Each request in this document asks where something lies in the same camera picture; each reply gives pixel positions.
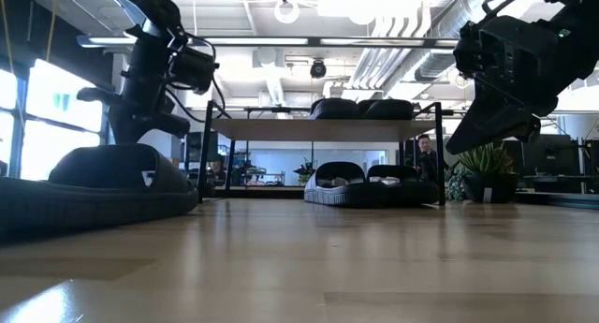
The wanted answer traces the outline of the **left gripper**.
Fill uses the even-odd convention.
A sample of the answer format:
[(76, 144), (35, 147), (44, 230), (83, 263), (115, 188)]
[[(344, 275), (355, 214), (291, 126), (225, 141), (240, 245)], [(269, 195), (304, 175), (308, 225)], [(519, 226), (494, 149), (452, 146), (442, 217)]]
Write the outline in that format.
[(143, 30), (126, 30), (135, 37), (128, 69), (121, 73), (124, 85), (121, 93), (101, 88), (85, 87), (77, 99), (99, 101), (108, 107), (108, 120), (117, 144), (137, 143), (149, 130), (156, 128), (176, 137), (189, 133), (190, 123), (183, 117), (159, 110), (173, 110), (174, 103), (165, 94), (174, 50), (170, 47), (173, 35), (159, 31), (155, 35)]

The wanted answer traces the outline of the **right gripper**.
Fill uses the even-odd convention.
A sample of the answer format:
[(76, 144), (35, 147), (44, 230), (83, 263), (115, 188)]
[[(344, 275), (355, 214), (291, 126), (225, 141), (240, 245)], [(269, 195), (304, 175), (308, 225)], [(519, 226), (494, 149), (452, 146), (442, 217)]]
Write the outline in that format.
[(497, 16), (460, 29), (456, 66), (475, 98), (446, 144), (462, 154), (499, 140), (540, 137), (541, 122), (573, 81), (598, 61), (598, 16), (559, 13), (549, 21)]

